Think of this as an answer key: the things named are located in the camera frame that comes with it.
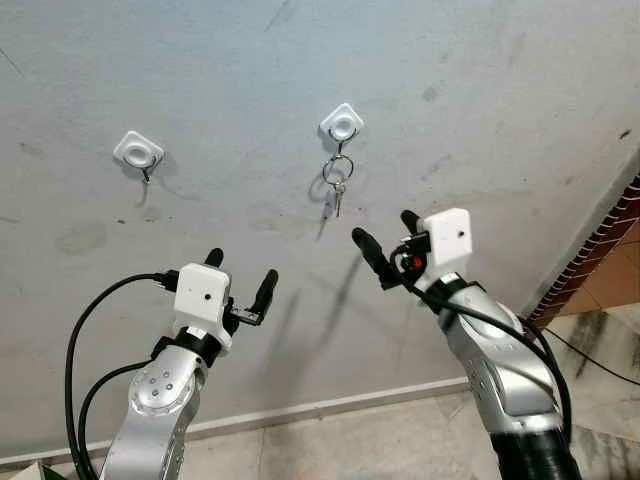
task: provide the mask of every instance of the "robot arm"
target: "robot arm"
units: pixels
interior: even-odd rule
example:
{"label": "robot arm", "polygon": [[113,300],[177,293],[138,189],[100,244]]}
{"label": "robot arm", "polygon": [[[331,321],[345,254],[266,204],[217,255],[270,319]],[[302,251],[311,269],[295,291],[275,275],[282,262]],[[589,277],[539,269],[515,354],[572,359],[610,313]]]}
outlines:
{"label": "robot arm", "polygon": [[215,252],[208,265],[192,263],[168,272],[165,287],[176,292],[176,336],[163,337],[164,348],[133,378],[127,416],[109,449],[101,480],[175,480],[208,369],[229,351],[240,323],[259,325],[264,319],[277,272],[269,271],[254,305],[240,310],[229,296],[231,277],[217,268],[222,252]]}
{"label": "robot arm", "polygon": [[563,432],[552,372],[513,335],[468,314],[488,316],[508,327],[505,330],[523,333],[513,312],[463,278],[472,252],[469,213],[450,209],[421,219],[405,211],[402,220],[411,236],[402,240],[390,261],[364,230],[355,229],[353,239],[383,289],[402,284],[438,315],[449,347],[469,378],[502,477],[581,478]]}

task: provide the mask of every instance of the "key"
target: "key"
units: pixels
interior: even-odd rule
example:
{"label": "key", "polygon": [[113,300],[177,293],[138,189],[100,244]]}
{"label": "key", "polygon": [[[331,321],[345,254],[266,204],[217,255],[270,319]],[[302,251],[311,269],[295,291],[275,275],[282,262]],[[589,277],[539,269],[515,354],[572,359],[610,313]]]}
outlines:
{"label": "key", "polygon": [[346,192],[347,187],[344,183],[336,183],[333,186],[336,195],[336,217],[340,216],[340,204],[342,203],[342,196]]}

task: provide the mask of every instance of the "black cable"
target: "black cable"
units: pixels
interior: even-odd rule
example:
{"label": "black cable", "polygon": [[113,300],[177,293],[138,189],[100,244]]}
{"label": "black cable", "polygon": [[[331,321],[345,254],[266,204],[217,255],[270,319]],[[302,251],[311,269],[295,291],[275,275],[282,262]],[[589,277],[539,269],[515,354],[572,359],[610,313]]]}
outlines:
{"label": "black cable", "polygon": [[93,477],[91,476],[91,466],[86,465],[83,459],[80,457],[78,441],[76,438],[75,420],[73,417],[73,357],[75,354],[76,342],[78,340],[78,335],[80,334],[80,329],[84,325],[84,322],[87,320],[89,315],[91,315],[91,312],[95,310],[100,302],[102,302],[106,297],[108,297],[111,293],[113,293],[120,287],[123,287],[124,285],[127,285],[129,283],[136,282],[138,280],[161,281],[162,278],[163,275],[161,273],[141,273],[138,275],[132,275],[120,280],[119,282],[114,283],[100,295],[98,295],[93,300],[93,302],[89,304],[85,311],[82,312],[82,315],[80,315],[80,318],[78,318],[75,326],[73,327],[73,331],[71,332],[71,336],[69,337],[69,343],[67,344],[67,357],[64,370],[64,413],[67,430],[67,441],[69,442],[69,449],[71,450],[73,463],[76,467],[76,471],[78,472],[78,477],[80,477],[80,480],[93,480]]}
{"label": "black cable", "polygon": [[556,356],[553,354],[553,350],[551,350],[551,345],[549,345],[549,342],[547,342],[547,339],[544,338],[544,335],[542,335],[542,332],[540,331],[540,329],[535,325],[533,325],[532,323],[529,323],[523,320],[522,318],[520,318],[520,322],[522,323],[522,325],[524,325],[524,327],[527,330],[533,333],[533,335],[540,342],[540,345],[542,345],[542,348],[547,354],[547,358],[549,358],[549,361],[553,366],[553,370],[551,371],[553,372],[555,370],[556,372],[558,372],[558,374],[562,378],[562,384],[558,383],[558,380],[556,379],[556,384],[558,385],[558,395],[560,395],[560,405],[562,406],[562,428],[565,431],[565,434],[567,435],[567,443],[571,443],[573,413],[571,411],[571,393],[569,392],[569,386],[567,385],[567,382],[564,379],[562,372],[560,371],[560,366],[556,361]]}
{"label": "black cable", "polygon": [[86,440],[86,430],[87,430],[87,413],[89,412],[89,407],[91,406],[91,402],[93,397],[95,397],[98,390],[102,388],[102,386],[107,383],[112,378],[117,377],[123,373],[132,372],[134,370],[138,370],[142,367],[145,367],[151,360],[146,360],[144,362],[132,363],[130,365],[125,365],[124,367],[116,368],[115,370],[110,371],[100,380],[98,380],[93,387],[87,393],[87,396],[84,397],[84,401],[82,402],[82,407],[80,408],[80,415],[78,415],[78,448],[80,450],[80,457],[82,458],[83,463],[89,467],[90,475],[94,478],[94,480],[98,479],[98,474],[96,473],[93,465],[91,464],[91,459],[89,458],[89,451],[87,450],[87,440]]}
{"label": "black cable", "polygon": [[593,358],[591,358],[589,355],[587,355],[586,353],[584,353],[582,350],[580,350],[577,347],[574,347],[573,345],[571,345],[567,340],[565,340],[564,338],[562,338],[560,335],[558,335],[556,332],[554,332],[553,330],[550,330],[548,328],[545,328],[545,330],[547,332],[549,332],[551,335],[553,335],[554,337],[556,337],[558,340],[560,340],[562,343],[564,343],[567,347],[569,347],[571,350],[573,350],[574,352],[578,353],[579,355],[582,355],[585,359],[589,360],[591,363],[593,363],[594,365],[596,365],[597,367],[600,367],[602,370],[604,370],[605,372],[613,375],[616,378],[619,378],[620,380],[624,380],[625,382],[629,382],[632,385],[636,385],[638,387],[640,387],[640,382],[636,382],[635,380],[629,378],[629,377],[625,377],[624,375],[620,375],[617,372],[614,372],[613,370],[611,370],[608,367],[605,367],[603,364],[601,364],[600,362],[598,362],[597,360],[594,360]]}
{"label": "black cable", "polygon": [[442,300],[441,298],[422,292],[421,290],[416,288],[414,285],[411,285],[409,282],[407,282],[404,279],[404,277],[398,270],[398,265],[396,263],[396,258],[402,253],[403,253],[402,247],[396,248],[391,253],[389,263],[391,264],[391,269],[393,270],[393,273],[396,275],[400,283],[409,292],[413,293],[414,295],[416,295],[418,298],[420,298],[423,302],[427,304],[430,303],[433,305],[437,305],[440,308],[451,310],[458,314],[468,315],[470,317],[473,317],[485,323],[488,323],[489,325],[497,328],[498,330],[502,330],[507,335],[515,338],[517,341],[522,343],[546,365],[546,367],[549,369],[549,371],[553,375],[553,378],[556,381],[556,385],[558,386],[558,393],[560,394],[561,408],[562,408],[563,430],[567,438],[567,443],[571,443],[571,396],[569,395],[569,387],[567,386],[567,382],[562,376],[562,373],[560,372],[560,369],[558,368],[558,364],[555,362],[555,360],[550,359],[544,350],[541,350],[540,347],[538,347],[535,343],[533,343],[527,337],[522,335],[520,332],[499,322],[498,320],[490,317],[489,315],[485,315],[484,313],[478,312],[477,310],[473,310],[471,308],[467,308],[462,305],[457,305],[447,300]]}

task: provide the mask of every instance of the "key ring loop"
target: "key ring loop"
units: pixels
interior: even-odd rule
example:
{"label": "key ring loop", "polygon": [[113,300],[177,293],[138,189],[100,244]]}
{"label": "key ring loop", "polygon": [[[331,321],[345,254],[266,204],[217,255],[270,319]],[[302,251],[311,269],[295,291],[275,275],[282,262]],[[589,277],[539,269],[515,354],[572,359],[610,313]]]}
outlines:
{"label": "key ring loop", "polygon": [[[346,178],[342,180],[330,182],[329,175],[331,174],[331,170],[333,169],[333,165],[335,164],[336,160],[346,160],[349,163],[349,173],[347,174]],[[353,169],[354,169],[353,160],[351,160],[349,155],[345,155],[344,153],[337,153],[336,155],[331,157],[329,160],[327,160],[327,162],[322,167],[322,178],[324,178],[324,181],[326,183],[328,183],[332,187],[335,187],[336,185],[340,185],[341,183],[345,183],[347,180],[349,180],[351,178],[351,175],[353,175]]]}

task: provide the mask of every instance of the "concrete wall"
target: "concrete wall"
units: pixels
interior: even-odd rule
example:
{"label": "concrete wall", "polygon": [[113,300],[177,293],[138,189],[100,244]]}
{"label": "concrete wall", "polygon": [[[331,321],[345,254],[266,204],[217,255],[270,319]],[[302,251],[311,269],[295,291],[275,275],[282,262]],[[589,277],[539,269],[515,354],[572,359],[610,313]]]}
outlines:
{"label": "concrete wall", "polygon": [[[270,266],[281,282],[200,420],[459,375],[350,230],[391,247],[403,208],[469,208],[472,276],[528,305],[635,149],[638,19],[636,0],[3,2],[0,455],[64,446],[65,345],[99,290],[214,246],[236,298]],[[366,127],[343,217],[320,231],[316,128],[343,101]],[[143,204],[110,155],[128,129],[170,152]],[[171,302],[150,285],[109,299],[80,338],[78,392],[145,358]],[[125,391],[101,394],[91,439]]]}

